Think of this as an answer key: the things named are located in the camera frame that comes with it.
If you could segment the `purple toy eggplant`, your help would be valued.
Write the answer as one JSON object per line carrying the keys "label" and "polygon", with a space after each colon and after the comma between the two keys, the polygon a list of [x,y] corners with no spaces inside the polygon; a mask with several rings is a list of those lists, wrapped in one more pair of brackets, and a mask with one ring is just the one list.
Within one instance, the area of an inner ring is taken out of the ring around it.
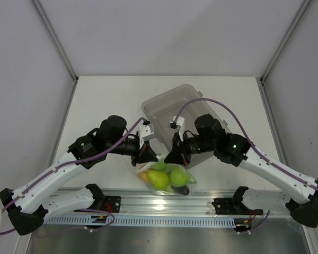
{"label": "purple toy eggplant", "polygon": [[174,194],[180,195],[180,196],[188,196],[190,194],[189,187],[187,185],[181,186],[181,187],[175,187],[171,186]]}

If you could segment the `green ridged toy gourd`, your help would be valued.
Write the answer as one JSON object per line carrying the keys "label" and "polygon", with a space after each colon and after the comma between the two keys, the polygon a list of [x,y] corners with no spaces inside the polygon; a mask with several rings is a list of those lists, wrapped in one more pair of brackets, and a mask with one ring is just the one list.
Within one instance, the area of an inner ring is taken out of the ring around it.
{"label": "green ridged toy gourd", "polygon": [[196,183],[197,183],[196,179],[191,174],[189,174],[186,184],[187,185],[192,185],[192,184],[196,184]]}

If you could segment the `green bumpy toy guava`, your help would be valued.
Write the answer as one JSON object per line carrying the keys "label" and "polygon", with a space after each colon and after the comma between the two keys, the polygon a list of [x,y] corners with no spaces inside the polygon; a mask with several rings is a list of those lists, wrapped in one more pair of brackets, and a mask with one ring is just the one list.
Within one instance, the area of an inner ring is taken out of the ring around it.
{"label": "green bumpy toy guava", "polygon": [[163,171],[167,168],[167,164],[162,161],[158,161],[150,166],[151,170]]}

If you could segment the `orange toy fruit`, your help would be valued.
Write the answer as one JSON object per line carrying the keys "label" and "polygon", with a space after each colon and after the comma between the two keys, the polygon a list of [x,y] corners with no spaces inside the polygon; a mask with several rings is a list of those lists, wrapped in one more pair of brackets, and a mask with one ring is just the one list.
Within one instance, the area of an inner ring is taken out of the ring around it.
{"label": "orange toy fruit", "polygon": [[139,179],[141,179],[143,182],[148,183],[149,182],[149,178],[148,178],[148,172],[140,172],[138,174]]}

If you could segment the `clear dotted zip top bag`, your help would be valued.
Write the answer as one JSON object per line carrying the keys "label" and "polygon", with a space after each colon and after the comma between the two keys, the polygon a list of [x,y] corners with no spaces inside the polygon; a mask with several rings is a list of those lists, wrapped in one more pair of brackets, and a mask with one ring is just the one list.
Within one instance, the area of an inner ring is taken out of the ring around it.
{"label": "clear dotted zip top bag", "polygon": [[193,195],[197,180],[182,165],[166,164],[165,157],[160,155],[155,162],[136,165],[132,172],[155,195]]}

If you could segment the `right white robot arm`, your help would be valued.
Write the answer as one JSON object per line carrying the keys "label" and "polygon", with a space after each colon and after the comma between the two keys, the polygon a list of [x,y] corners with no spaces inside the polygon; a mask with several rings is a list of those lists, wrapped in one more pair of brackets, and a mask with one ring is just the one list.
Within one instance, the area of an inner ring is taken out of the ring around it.
{"label": "right white robot arm", "polygon": [[165,163],[188,165],[195,154],[211,152],[225,164],[252,172],[280,189],[279,193],[239,187],[232,197],[236,213],[265,209],[288,212],[292,219],[309,228],[318,226],[318,178],[299,173],[270,158],[248,138],[228,133],[210,114],[195,120],[197,134],[189,137],[184,118],[175,116],[169,127],[176,130]]}

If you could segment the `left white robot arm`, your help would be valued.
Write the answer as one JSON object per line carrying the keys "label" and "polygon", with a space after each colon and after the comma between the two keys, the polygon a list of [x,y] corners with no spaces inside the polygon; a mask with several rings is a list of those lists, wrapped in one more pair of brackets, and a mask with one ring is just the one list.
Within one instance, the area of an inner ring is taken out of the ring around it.
{"label": "left white robot arm", "polygon": [[45,220],[71,211],[100,211],[105,195],[97,184],[60,196],[53,193],[76,176],[88,172],[103,162],[107,155],[129,156],[136,166],[157,162],[150,147],[154,138],[150,121],[141,117],[130,128],[123,117],[112,115],[98,128],[76,139],[61,158],[34,180],[17,189],[5,188],[0,192],[3,211],[7,212],[13,231],[27,235],[40,228]]}

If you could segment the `green toy apple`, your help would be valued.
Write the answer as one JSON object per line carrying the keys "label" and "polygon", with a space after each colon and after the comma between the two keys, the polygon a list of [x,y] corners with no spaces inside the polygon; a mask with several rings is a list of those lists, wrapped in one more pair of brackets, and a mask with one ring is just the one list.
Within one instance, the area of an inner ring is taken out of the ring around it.
{"label": "green toy apple", "polygon": [[173,168],[170,172],[170,183],[174,187],[182,187],[187,183],[188,173],[181,168]]}

